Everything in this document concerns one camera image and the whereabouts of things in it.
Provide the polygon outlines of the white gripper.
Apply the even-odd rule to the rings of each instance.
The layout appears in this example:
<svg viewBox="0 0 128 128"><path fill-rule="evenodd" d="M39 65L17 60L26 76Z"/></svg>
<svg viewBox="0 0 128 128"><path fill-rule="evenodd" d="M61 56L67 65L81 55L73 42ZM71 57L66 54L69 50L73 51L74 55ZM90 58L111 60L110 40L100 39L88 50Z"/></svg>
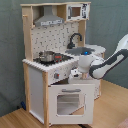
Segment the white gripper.
<svg viewBox="0 0 128 128"><path fill-rule="evenodd" d="M73 69L69 75L68 82L70 84L92 84L93 79L90 77L85 78L77 69Z"/></svg>

